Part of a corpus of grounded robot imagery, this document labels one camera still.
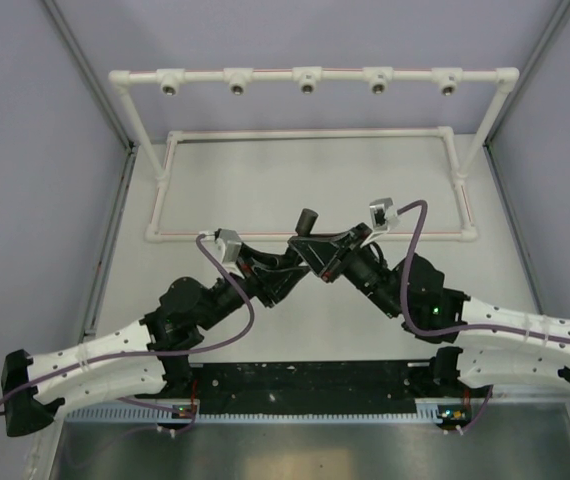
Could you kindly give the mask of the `grey faucet knob part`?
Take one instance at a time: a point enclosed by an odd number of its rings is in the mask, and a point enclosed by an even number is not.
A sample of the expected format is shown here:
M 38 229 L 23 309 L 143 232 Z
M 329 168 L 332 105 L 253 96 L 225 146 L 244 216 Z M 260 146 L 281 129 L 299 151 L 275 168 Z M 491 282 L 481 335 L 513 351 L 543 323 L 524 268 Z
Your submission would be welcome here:
M 318 213 L 309 208 L 303 208 L 300 212 L 295 232 L 300 237 L 307 237 L 318 219 Z

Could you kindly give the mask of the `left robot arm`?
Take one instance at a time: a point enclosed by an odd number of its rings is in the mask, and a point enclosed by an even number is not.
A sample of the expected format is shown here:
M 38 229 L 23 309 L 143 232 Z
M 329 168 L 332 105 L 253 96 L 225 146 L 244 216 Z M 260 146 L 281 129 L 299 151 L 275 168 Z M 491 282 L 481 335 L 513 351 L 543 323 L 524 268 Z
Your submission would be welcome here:
M 271 308 L 308 274 L 292 250 L 268 254 L 241 246 L 232 269 L 206 287 L 192 277 L 175 280 L 155 310 L 111 334 L 67 349 L 6 355 L 0 417 L 8 437 L 31 435 L 86 406 L 136 395 L 177 397 L 191 387 L 188 357 L 205 353 L 204 332 L 241 308 L 250 323 L 252 302 Z

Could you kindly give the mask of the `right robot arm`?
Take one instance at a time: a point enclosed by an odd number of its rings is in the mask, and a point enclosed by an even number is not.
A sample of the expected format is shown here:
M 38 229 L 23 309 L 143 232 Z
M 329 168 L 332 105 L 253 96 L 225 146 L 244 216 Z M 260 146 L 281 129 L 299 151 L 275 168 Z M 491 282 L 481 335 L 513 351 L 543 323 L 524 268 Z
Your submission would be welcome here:
M 427 259 L 390 268 L 363 224 L 335 235 L 296 235 L 288 246 L 323 282 L 351 283 L 416 338 L 438 345 L 431 380 L 452 396 L 465 386 L 541 385 L 570 390 L 570 319 L 492 305 L 445 287 Z

